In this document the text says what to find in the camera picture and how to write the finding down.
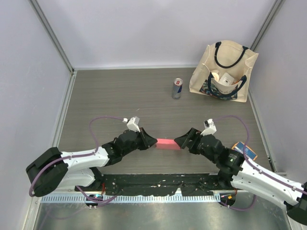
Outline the pink paper box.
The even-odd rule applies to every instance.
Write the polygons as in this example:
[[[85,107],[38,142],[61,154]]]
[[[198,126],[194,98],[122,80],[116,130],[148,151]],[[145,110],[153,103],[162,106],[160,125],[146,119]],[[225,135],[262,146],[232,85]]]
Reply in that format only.
[[[180,146],[173,139],[158,138],[155,145],[160,150],[180,150]]]

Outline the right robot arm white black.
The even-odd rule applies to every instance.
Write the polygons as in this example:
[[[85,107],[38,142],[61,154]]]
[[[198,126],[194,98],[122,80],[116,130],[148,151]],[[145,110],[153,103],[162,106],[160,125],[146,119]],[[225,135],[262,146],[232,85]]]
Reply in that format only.
[[[248,191],[270,201],[294,221],[307,223],[307,185],[291,181],[225,147],[214,135],[202,135],[191,128],[174,140],[182,149],[202,155],[219,169],[217,185],[222,189],[233,187]]]

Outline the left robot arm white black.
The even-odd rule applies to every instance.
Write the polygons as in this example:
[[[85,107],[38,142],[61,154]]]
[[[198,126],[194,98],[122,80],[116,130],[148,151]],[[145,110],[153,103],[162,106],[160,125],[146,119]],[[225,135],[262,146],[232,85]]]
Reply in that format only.
[[[141,127],[139,131],[125,130],[111,142],[96,149],[79,152],[61,152],[57,147],[47,149],[26,168],[31,183],[29,195],[42,197],[59,188],[71,173],[94,167],[114,165],[135,150],[147,150],[157,143]]]

